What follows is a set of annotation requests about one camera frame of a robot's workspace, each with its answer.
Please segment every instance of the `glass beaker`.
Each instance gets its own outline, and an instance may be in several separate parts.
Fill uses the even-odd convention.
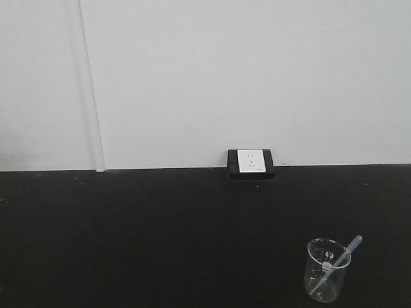
[[[351,254],[339,266],[333,266],[345,251],[342,244],[321,238],[310,241],[307,249],[308,260],[304,276],[306,292],[318,302],[334,302],[341,292],[345,272],[351,262]],[[326,280],[322,279],[329,271],[332,271],[330,276]]]

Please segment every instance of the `stirring rod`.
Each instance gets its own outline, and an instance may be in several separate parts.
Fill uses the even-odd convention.
[[[362,242],[362,237],[360,235],[356,236],[351,243],[349,243],[348,247],[345,249],[345,252],[335,261],[333,266],[337,267],[342,263],[342,261],[345,260],[348,255],[354,251],[355,248],[358,247],[359,244]],[[330,268],[328,272],[321,278],[319,283],[314,287],[313,291],[310,292],[310,295],[312,295],[325,281],[328,279],[328,277],[331,276],[332,273],[334,273],[336,269],[335,268]]]

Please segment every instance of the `electrical outlet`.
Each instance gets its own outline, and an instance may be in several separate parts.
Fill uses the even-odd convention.
[[[240,173],[264,173],[263,150],[237,150]]]

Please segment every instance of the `white outlet plate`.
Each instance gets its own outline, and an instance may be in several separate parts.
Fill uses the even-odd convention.
[[[264,173],[263,150],[237,150],[240,173]]]

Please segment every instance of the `white wall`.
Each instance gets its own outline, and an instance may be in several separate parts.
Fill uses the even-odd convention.
[[[80,2],[107,169],[411,163],[410,1]],[[0,2],[0,170],[104,167],[77,4]]]
[[[410,1],[82,5],[108,168],[411,163]]]
[[[1,171],[95,168],[76,7],[0,1]]]

